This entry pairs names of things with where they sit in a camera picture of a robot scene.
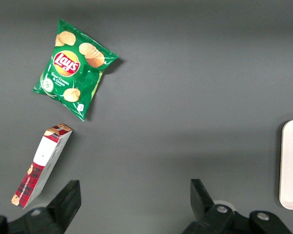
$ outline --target gray table surface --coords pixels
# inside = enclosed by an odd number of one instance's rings
[[[120,56],[87,120],[32,93],[58,19]],[[278,200],[281,130],[293,119],[292,1],[0,1],[0,214],[11,221],[79,179],[67,234],[179,234],[190,179],[245,216]],[[74,129],[43,192],[10,204],[43,132]]]

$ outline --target potato chip bag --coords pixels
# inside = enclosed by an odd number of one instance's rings
[[[60,19],[53,54],[33,92],[60,101],[84,121],[103,71],[117,58]]]

